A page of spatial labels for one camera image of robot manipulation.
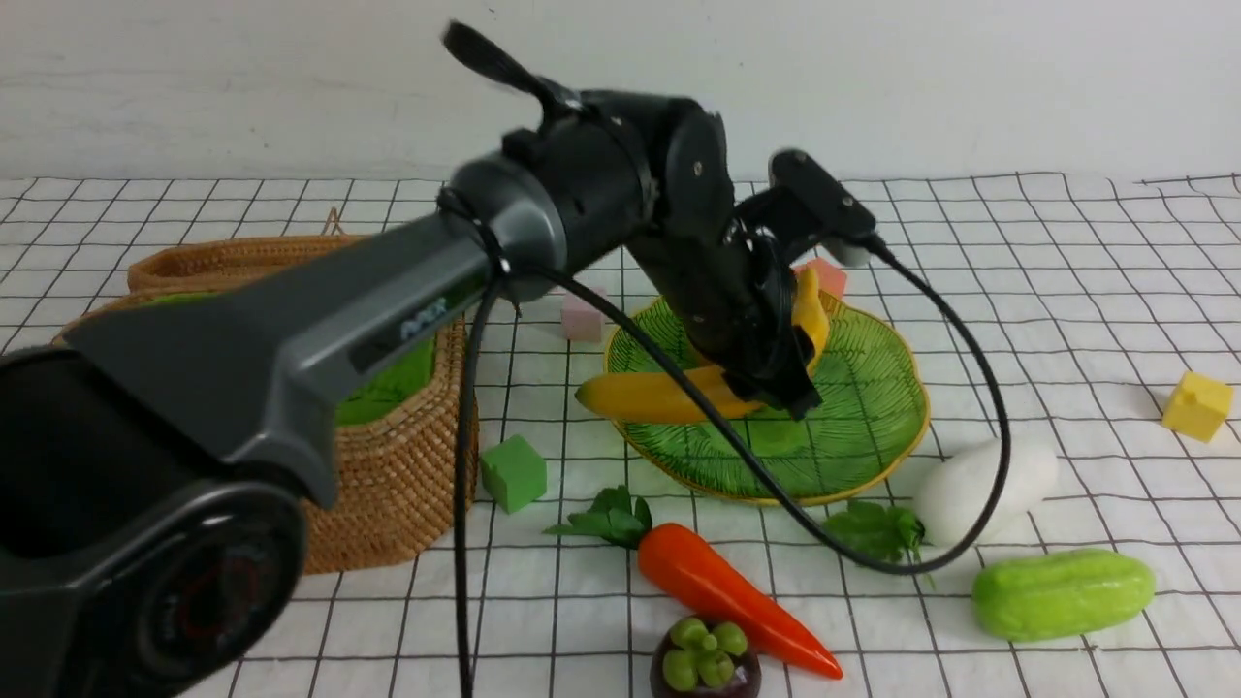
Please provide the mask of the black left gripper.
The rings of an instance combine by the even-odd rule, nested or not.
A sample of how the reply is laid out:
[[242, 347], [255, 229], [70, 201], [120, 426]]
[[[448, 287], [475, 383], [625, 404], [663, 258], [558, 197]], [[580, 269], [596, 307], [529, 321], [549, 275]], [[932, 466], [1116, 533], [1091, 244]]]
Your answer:
[[772, 238], [745, 231], [731, 207], [669, 210], [625, 251], [736, 397], [793, 420], [820, 406], [812, 337], [792, 323], [792, 270]]

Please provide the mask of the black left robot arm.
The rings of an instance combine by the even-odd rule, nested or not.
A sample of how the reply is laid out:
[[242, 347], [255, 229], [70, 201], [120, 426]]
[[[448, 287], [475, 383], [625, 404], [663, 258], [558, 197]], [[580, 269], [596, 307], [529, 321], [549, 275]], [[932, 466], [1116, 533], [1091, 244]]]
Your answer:
[[335, 410], [482, 297], [536, 301], [625, 246], [725, 385], [818, 405], [792, 262], [833, 185], [802, 153], [733, 204], [691, 99], [547, 98], [437, 211], [204, 301], [84, 320], [2, 358], [2, 694], [172, 697], [290, 600], [302, 501], [336, 497]]

